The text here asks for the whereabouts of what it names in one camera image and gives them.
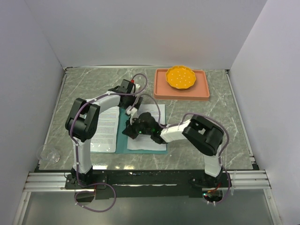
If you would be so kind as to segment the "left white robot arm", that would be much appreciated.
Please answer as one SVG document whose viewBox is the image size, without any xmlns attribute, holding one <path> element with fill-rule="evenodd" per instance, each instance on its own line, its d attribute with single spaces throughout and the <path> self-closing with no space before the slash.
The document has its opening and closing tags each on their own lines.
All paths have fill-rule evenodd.
<svg viewBox="0 0 300 225">
<path fill-rule="evenodd" d="M 100 114 L 113 107 L 128 109 L 130 112 L 139 109 L 141 104 L 141 101 L 137 100 L 139 93 L 141 91 L 133 79 L 124 79 L 121 85 L 109 89 L 103 95 L 91 99 L 75 99 L 65 128 L 72 140 L 74 151 L 71 174 L 81 188 L 89 188 L 93 182 L 90 142 L 96 133 Z"/>
</svg>

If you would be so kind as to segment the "teal file folder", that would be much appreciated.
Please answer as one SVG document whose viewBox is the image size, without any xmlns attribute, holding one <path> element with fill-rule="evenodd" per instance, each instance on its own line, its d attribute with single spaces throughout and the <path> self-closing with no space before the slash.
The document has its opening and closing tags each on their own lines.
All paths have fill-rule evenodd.
<svg viewBox="0 0 300 225">
<path fill-rule="evenodd" d="M 112 154 L 137 154 L 137 152 L 130 152 L 127 149 L 128 136 L 122 134 L 122 131 L 126 127 L 126 121 L 128 119 L 123 109 L 119 108 L 119 124 L 117 131 L 116 151 Z"/>
</svg>

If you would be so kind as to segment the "printed paper sheet top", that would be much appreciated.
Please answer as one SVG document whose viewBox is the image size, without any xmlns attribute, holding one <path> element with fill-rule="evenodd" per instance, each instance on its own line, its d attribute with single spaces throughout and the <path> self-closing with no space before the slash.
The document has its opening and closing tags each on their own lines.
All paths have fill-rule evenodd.
<svg viewBox="0 0 300 225">
<path fill-rule="evenodd" d="M 91 153 L 114 153 L 116 151 L 119 113 L 117 106 L 100 113 L 97 130 L 90 142 Z"/>
</svg>

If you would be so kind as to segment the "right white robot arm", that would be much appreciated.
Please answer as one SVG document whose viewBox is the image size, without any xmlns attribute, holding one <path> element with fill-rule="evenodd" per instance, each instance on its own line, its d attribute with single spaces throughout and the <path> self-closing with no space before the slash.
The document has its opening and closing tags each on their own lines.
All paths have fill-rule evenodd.
<svg viewBox="0 0 300 225">
<path fill-rule="evenodd" d="M 191 119 L 177 125 L 160 125 L 151 113 L 143 112 L 137 118 L 128 119 L 122 133 L 131 139 L 148 135 L 157 144 L 187 140 L 204 155 L 206 184 L 215 187 L 221 182 L 222 168 L 218 154 L 224 131 L 203 116 L 193 115 Z"/>
</svg>

